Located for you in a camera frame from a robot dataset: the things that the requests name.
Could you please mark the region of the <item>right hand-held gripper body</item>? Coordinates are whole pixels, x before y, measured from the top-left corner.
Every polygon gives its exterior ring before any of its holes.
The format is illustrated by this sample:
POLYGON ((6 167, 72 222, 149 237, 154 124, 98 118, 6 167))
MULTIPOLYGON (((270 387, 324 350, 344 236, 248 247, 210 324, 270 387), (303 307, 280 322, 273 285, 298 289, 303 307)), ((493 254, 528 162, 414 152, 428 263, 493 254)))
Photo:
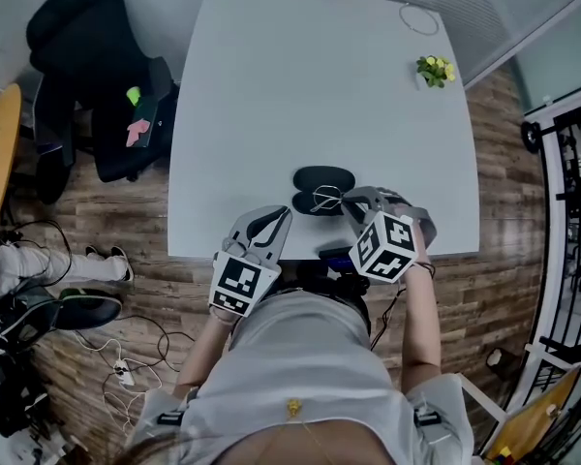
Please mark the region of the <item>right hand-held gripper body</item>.
POLYGON ((411 205, 398 193, 376 187, 385 198, 385 208, 376 212, 349 256, 358 274, 371 280, 395 283, 418 261, 416 230, 424 244, 430 245, 437 229, 428 211, 411 205))

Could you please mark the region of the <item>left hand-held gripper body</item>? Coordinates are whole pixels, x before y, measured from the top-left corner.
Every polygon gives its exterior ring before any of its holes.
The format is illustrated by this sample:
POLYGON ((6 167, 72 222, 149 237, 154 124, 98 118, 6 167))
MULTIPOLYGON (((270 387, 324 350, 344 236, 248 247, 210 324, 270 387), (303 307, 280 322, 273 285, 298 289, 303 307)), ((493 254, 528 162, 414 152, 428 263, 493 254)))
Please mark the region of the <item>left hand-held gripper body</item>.
POLYGON ((250 250, 228 249, 228 238, 215 254, 208 305, 246 318, 281 274, 278 263, 260 263, 250 250))

